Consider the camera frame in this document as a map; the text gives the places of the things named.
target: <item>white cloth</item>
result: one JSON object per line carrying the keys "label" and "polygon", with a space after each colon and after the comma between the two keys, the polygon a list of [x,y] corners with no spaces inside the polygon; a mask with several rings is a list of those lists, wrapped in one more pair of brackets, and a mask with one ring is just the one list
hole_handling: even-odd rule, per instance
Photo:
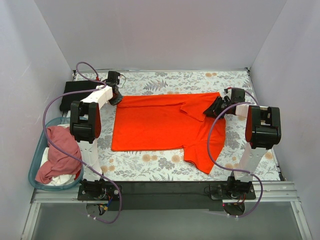
{"label": "white cloth", "polygon": [[67,124],[60,124],[60,125],[58,125],[58,126],[63,127],[63,128],[68,128],[68,127],[70,127],[70,124],[69,124],[69,123],[67,123]]}
{"label": "white cloth", "polygon": [[[42,155],[42,160],[41,160],[41,164],[40,167],[46,162],[48,161],[48,150],[49,147],[46,147],[44,149],[43,155]],[[48,184],[46,184],[47,186],[61,186],[61,185],[67,185],[72,183],[75,180],[76,175],[71,175],[71,174],[63,174],[60,176],[54,176],[52,178],[52,181],[49,182]]]}

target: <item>teal plastic basket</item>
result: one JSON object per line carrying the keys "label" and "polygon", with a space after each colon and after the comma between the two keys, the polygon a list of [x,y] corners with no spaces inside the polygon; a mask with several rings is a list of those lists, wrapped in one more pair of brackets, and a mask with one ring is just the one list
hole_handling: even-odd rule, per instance
{"label": "teal plastic basket", "polygon": [[[60,124],[69,124],[70,123],[70,118],[69,117],[57,117],[52,119],[51,121],[49,121],[46,124],[46,127],[51,127],[51,126],[57,126]],[[48,141],[46,139],[46,136],[44,134],[44,131],[42,131],[38,145],[36,146],[35,149],[35,153],[33,156],[33,160],[31,163],[31,167],[29,170],[29,182],[30,184],[35,188],[35,189],[41,189],[41,190],[45,190],[45,191],[61,191],[61,190],[66,190],[66,189],[70,189],[74,186],[76,186],[80,180],[83,178],[84,175],[84,168],[82,166],[81,168],[81,172],[80,175],[77,177],[76,180],[74,180],[72,183],[67,184],[67,185],[62,185],[62,186],[47,186],[44,185],[40,182],[36,181],[36,175],[37,172],[40,168],[40,164],[41,164],[41,160],[42,160],[42,156],[44,154],[45,148],[48,147]]]}

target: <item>red t-shirt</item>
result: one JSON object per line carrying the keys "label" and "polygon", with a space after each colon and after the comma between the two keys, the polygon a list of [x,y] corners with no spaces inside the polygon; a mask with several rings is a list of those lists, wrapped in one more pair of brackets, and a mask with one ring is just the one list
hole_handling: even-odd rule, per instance
{"label": "red t-shirt", "polygon": [[[214,119],[203,112],[218,92],[125,96],[117,105],[112,137],[113,151],[184,149],[184,160],[209,174],[213,162],[207,139]],[[212,131],[210,150],[217,159],[226,139],[226,121],[220,119]]]}

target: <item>pink cloth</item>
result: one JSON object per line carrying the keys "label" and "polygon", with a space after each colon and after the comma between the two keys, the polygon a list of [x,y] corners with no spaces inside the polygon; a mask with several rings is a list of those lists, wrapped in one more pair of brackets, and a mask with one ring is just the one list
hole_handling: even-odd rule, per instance
{"label": "pink cloth", "polygon": [[[47,128],[49,138],[62,150],[81,159],[81,152],[75,138],[70,134],[69,127],[50,126]],[[52,177],[63,174],[77,174],[81,163],[57,150],[49,142],[48,161],[38,170],[35,180],[42,184],[51,182]]]}

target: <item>floral tablecloth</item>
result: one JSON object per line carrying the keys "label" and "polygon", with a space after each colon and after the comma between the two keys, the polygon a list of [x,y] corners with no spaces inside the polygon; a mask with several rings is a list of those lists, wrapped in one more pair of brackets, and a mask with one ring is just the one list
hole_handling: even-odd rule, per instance
{"label": "floral tablecloth", "polygon": [[[122,72],[126,82],[120,89],[123,96],[196,94],[220,92],[227,87],[238,87],[253,93],[246,71],[182,71],[182,72]],[[86,77],[95,79],[92,73]],[[99,73],[101,79],[107,73]],[[79,75],[76,81],[83,80]],[[126,151],[111,150],[116,106],[105,104],[100,110],[102,130],[98,139],[98,154],[105,176],[114,181],[225,181],[230,171],[214,166],[210,174],[199,171],[192,163],[185,162],[184,150]],[[228,168],[237,168],[245,149],[246,119],[226,115],[226,140],[217,161]],[[268,151],[255,174],[263,181],[280,180],[271,151]]]}

